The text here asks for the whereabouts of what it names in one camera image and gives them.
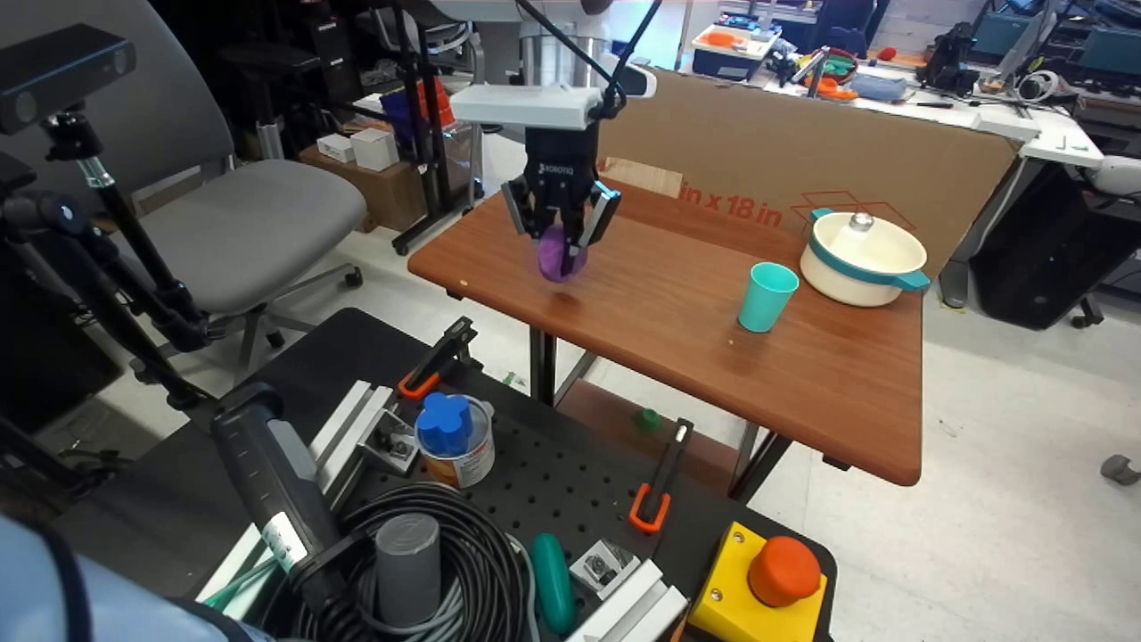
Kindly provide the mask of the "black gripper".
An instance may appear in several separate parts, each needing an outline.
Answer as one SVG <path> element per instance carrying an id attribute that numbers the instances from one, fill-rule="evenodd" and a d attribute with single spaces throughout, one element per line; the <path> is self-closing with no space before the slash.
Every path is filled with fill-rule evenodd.
<path id="1" fill-rule="evenodd" d="M 574 276 L 620 208 L 620 194 L 597 183 L 599 127 L 532 127 L 524 152 L 524 178 L 502 184 L 508 214 L 529 240 L 540 240 L 552 216 L 563 216 L 560 271 Z"/>

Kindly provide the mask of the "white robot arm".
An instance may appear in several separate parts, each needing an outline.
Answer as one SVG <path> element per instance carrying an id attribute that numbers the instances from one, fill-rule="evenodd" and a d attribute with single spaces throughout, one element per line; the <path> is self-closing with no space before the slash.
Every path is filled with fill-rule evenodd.
<path id="1" fill-rule="evenodd" d="M 629 107 L 620 76 L 637 38 L 656 17 L 650 5 L 629 51 L 603 69 L 579 47 L 579 30 L 592 30 L 614 0 L 428 0 L 452 22 L 540 26 L 567 52 L 597 70 L 585 86 L 491 86 L 475 83 L 452 95 L 465 125 L 508 125 L 524 133 L 524 171 L 498 184 L 511 221 L 540 251 L 540 276 L 563 283 L 589 259 L 620 208 L 620 194 L 599 178 L 599 125 Z"/>

